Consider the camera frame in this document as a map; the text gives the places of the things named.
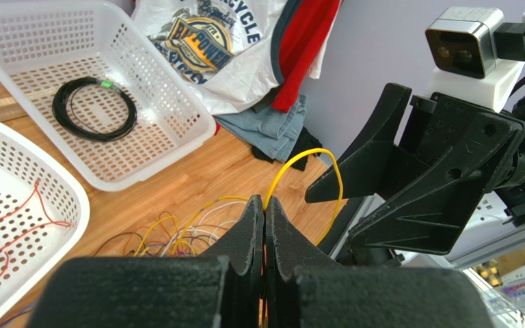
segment white plastic basket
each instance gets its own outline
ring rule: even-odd
[[[36,181],[46,212],[37,194],[21,206]],[[19,209],[13,215],[0,220],[0,249],[10,243],[0,253],[0,317],[75,245],[90,213],[78,181],[39,147],[0,123],[0,218],[15,208]],[[70,226],[41,226],[48,222],[45,214]]]
[[[56,122],[56,91],[86,76],[111,80],[133,99],[138,119],[131,134],[87,141]],[[215,132],[214,119],[186,81],[119,7],[104,1],[1,4],[0,82],[83,177],[104,191],[149,178]],[[102,132],[127,116],[120,97],[99,86],[81,90],[73,104],[81,120]]]

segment camera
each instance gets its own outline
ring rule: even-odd
[[[503,12],[497,8],[448,8],[426,30],[436,66],[467,77],[485,78],[497,64],[493,35],[503,23]]]

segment screw hole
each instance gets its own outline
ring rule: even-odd
[[[487,124],[483,127],[483,134],[491,137],[497,133],[497,128],[493,124]]]
[[[454,168],[446,172],[446,177],[450,180],[460,179],[463,172],[460,169]]]

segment white t-shirt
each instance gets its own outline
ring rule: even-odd
[[[300,0],[137,0],[135,24],[214,115],[283,82],[280,41]]]
[[[323,58],[325,57],[325,50],[327,50],[327,40],[329,39],[329,36],[332,34],[332,31],[334,29],[336,19],[334,18],[334,21],[332,22],[332,26],[329,29],[329,33],[325,37],[325,40],[323,41],[323,45],[321,46],[321,49],[319,50],[319,53],[311,63],[311,67],[309,67],[309,70],[307,71],[307,75],[311,79],[319,80],[319,77],[321,76],[321,66],[323,66]]]

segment coiled black cable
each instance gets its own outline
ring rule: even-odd
[[[123,123],[123,125],[117,128],[117,130],[109,133],[98,132],[94,128],[88,126],[83,121],[81,121],[72,109],[72,99],[75,97],[75,94],[83,87],[92,84],[98,84],[103,87],[106,87],[107,89],[110,89],[111,91],[120,95],[121,98],[125,100],[129,116],[127,117],[127,120]],[[77,126],[68,116],[68,112],[66,111],[67,107],[70,107],[72,114],[77,118],[77,120],[80,123],[82,123],[85,127],[89,128],[93,132],[85,130],[80,126]],[[121,89],[119,89],[119,87],[114,85],[112,82],[95,79],[94,77],[83,77],[80,79],[72,80],[62,85],[60,89],[58,89],[58,92],[56,93],[56,95],[54,96],[54,100],[52,101],[52,112],[54,118],[58,121],[58,123],[62,127],[64,127],[68,132],[72,133],[73,135],[76,135],[77,137],[88,139],[91,141],[108,142],[121,139],[133,130],[133,128],[135,127],[135,123],[137,122],[137,109],[135,108],[135,103],[133,103],[131,98],[129,98],[127,94],[125,94]]]

